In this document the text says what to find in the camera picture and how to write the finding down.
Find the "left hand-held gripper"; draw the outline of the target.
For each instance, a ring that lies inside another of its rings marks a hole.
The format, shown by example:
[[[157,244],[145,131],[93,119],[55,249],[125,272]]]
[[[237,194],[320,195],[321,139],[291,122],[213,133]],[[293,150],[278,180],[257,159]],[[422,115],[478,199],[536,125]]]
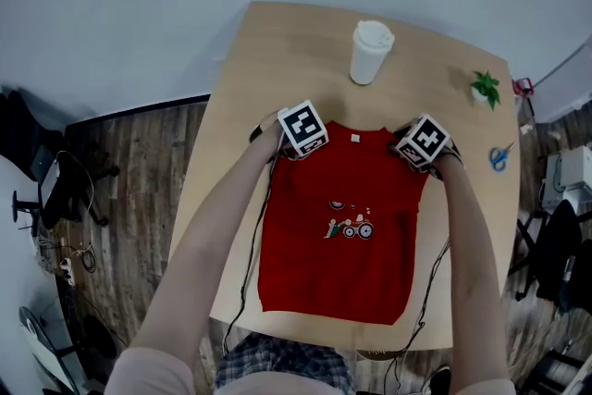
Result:
[[[329,142],[326,126],[310,100],[281,109],[277,120],[284,132],[282,148],[292,160],[304,159]]]

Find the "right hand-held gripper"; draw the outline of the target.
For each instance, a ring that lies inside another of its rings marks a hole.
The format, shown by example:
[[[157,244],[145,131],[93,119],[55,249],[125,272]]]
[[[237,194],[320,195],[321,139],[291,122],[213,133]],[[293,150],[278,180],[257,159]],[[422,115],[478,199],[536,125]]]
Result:
[[[429,172],[442,180],[434,161],[450,154],[462,162],[461,155],[450,134],[428,114],[422,114],[392,132],[398,141],[395,154],[404,159],[411,169]]]

